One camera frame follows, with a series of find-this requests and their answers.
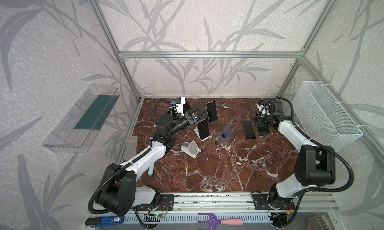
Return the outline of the purple round phone stand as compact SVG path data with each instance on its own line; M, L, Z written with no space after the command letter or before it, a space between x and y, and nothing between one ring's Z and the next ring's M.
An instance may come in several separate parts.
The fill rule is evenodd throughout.
M223 130L218 134L218 138L220 141L224 143L228 143L233 135L233 131L231 130L230 124L226 124L223 127Z

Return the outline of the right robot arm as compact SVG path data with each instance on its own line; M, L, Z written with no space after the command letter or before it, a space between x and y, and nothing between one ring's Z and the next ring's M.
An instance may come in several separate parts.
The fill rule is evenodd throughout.
M276 97L257 102L259 113L254 122L260 135L265 135L269 127L276 127L280 134L298 151L294 173L284 181L271 187L267 202L273 209L280 209L293 199L303 197L307 192L339 193L349 189L355 180L350 164L330 146L325 146L311 138L302 130L294 115L285 116L283 102L292 106L286 98ZM327 186L336 181L336 161L340 161L349 174L347 182L338 188Z

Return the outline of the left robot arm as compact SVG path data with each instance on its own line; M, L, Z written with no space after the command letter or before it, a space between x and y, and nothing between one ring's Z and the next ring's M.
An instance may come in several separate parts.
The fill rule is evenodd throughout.
M184 129L197 124L199 109L190 109L183 116L174 118L167 112L155 124L156 131L149 145L132 159L120 164L109 165L88 203L88 210L95 215L113 213L124 216L137 206L157 206L159 193L144 186L137 187L141 175L154 163L163 158L173 148L175 135Z

